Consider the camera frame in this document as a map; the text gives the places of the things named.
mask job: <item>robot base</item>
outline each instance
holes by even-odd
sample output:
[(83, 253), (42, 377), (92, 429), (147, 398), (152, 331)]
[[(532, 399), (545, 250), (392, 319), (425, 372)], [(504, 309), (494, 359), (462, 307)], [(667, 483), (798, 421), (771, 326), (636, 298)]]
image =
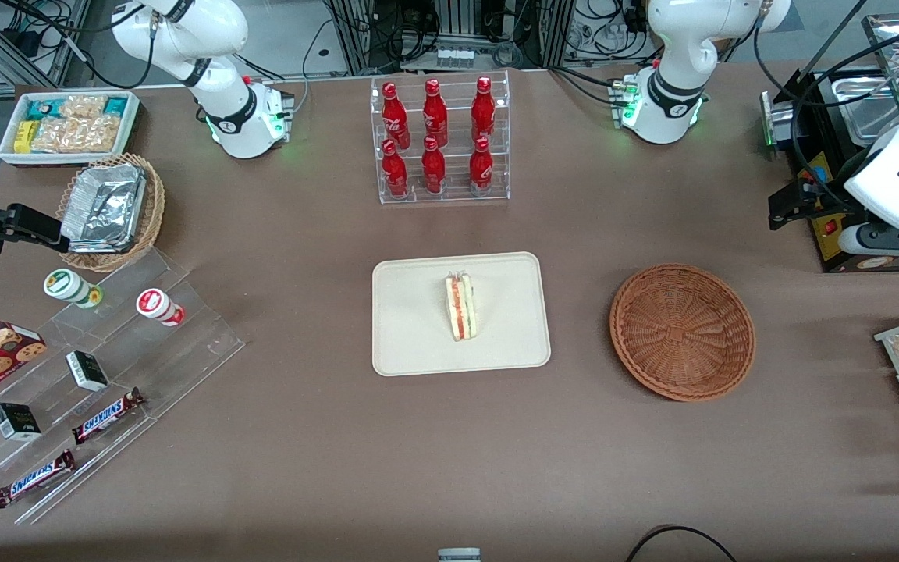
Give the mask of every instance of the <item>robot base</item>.
[(625, 107), (613, 107), (613, 123), (617, 129), (634, 131), (647, 142), (670, 144), (684, 137), (685, 131), (695, 124), (702, 99), (696, 102), (691, 116), (668, 117), (647, 93), (647, 81), (653, 73), (653, 68), (645, 68), (638, 74), (624, 76), (624, 81), (617, 84), (617, 88), (610, 87), (609, 100), (627, 104)]
[(279, 90), (253, 83), (249, 88), (256, 94), (256, 110), (240, 130), (234, 134), (218, 132), (210, 119), (214, 140), (235, 158), (254, 158), (270, 150), (277, 143), (290, 141), (293, 125), (293, 97), (284, 98)]

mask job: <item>white tray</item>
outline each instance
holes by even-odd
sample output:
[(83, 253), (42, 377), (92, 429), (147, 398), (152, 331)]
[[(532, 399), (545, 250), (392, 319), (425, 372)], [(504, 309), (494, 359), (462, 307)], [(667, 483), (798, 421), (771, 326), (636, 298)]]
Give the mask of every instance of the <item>white tray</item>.
[[(81, 152), (77, 154), (19, 154), (14, 152), (13, 141), (16, 139), (16, 131), (19, 129), (19, 124), (21, 124), (26, 117), (26, 112), (31, 103), (66, 98), (69, 95), (75, 94), (127, 99), (127, 106), (124, 108), (124, 114), (120, 117), (120, 128), (117, 130), (117, 139), (113, 142), (112, 150), (109, 152)], [(13, 114), (9, 119), (9, 125), (6, 127), (6, 132), (2, 135), (2, 141), (0, 142), (0, 159), (4, 163), (12, 164), (13, 166), (65, 166), (71, 164), (87, 164), (110, 156), (119, 156), (124, 152), (127, 141), (129, 141), (131, 137), (131, 131), (134, 129), (134, 120), (137, 118), (139, 106), (140, 101), (138, 100), (138, 97), (132, 92), (125, 92), (123, 90), (73, 90), (23, 94), (16, 100), (16, 107), (13, 108)]]
[[(474, 281), (478, 337), (453, 341), (446, 275)], [(539, 260), (528, 252), (381, 262), (374, 269), (374, 370), (385, 377), (539, 367), (550, 335)]]

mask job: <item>red lid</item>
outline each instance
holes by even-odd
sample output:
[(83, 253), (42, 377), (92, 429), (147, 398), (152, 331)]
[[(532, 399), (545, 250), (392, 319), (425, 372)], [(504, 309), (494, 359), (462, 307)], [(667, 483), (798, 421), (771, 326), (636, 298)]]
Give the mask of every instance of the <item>red lid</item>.
[(162, 303), (162, 292), (159, 289), (147, 289), (138, 297), (138, 311), (142, 314), (155, 312)]

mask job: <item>clear acrylic rack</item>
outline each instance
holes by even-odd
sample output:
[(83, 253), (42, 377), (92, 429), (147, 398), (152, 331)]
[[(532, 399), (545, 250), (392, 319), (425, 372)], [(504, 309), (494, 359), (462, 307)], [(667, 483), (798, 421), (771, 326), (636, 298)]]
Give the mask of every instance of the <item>clear acrylic rack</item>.
[[(16, 524), (40, 519), (96, 473), (193, 388), (234, 356), (245, 343), (186, 281), (186, 271), (150, 249), (99, 285), (106, 292), (93, 309), (65, 306), (38, 329), (48, 351), (0, 384), (0, 402), (28, 405), (43, 434), (23, 443), (0, 433), (0, 487), (29, 474), (71, 449), (77, 469), (29, 491), (0, 510)], [(138, 314), (140, 292), (157, 287), (186, 310), (176, 327)], [(96, 356), (110, 384), (103, 392), (78, 387), (65, 356), (72, 350)], [(147, 402), (101, 434), (76, 445), (71, 429), (138, 387)]]
[[(474, 153), (474, 139), (471, 138), (471, 104), (477, 94), (479, 76), (492, 79), (492, 96), (495, 99), (495, 133), (490, 136), (489, 150), (495, 159), (492, 167), (492, 189), (488, 195), (475, 197), (471, 194), (471, 154)], [(384, 96), (381, 86), (393, 82), (397, 86), (397, 97), (407, 110), (407, 129), (411, 132), (411, 146), (400, 152), (407, 165), (407, 198), (395, 199), (390, 196), (384, 180), (381, 160), (384, 153), (381, 143), (386, 139), (384, 128)], [(377, 185), (381, 203), (411, 204), (440, 202), (500, 201), (511, 195), (510, 169), (510, 87), (507, 72), (447, 73), (439, 74), (439, 89), (446, 100), (449, 114), (449, 143), (442, 147), (446, 157), (446, 189), (434, 195), (425, 189), (421, 171), (422, 139), (425, 139), (425, 121), (421, 110), (425, 106), (425, 85), (410, 83), (404, 78), (388, 76), (373, 79), (370, 90), (370, 117), (374, 128), (374, 160), (377, 161)]]

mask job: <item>yellow snack package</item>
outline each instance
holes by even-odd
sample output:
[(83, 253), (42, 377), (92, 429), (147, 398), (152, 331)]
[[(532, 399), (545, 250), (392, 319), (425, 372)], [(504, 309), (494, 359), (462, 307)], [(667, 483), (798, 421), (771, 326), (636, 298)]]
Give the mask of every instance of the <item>yellow snack package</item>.
[(17, 154), (29, 154), (30, 143), (37, 136), (40, 121), (21, 121), (16, 129), (16, 138), (13, 140), (13, 152)]

